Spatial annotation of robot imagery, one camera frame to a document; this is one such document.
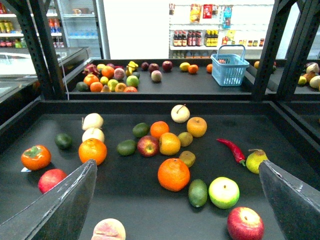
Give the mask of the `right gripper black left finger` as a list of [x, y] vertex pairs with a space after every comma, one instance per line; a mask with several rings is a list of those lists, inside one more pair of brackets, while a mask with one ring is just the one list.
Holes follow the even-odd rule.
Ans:
[[2, 240], [77, 240], [93, 198], [97, 164], [89, 160], [0, 225]]

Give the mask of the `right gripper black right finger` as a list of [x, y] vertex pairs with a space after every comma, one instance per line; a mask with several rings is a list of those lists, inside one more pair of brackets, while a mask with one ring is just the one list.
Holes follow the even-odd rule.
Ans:
[[284, 238], [318, 240], [320, 192], [269, 160], [258, 169], [264, 195]]

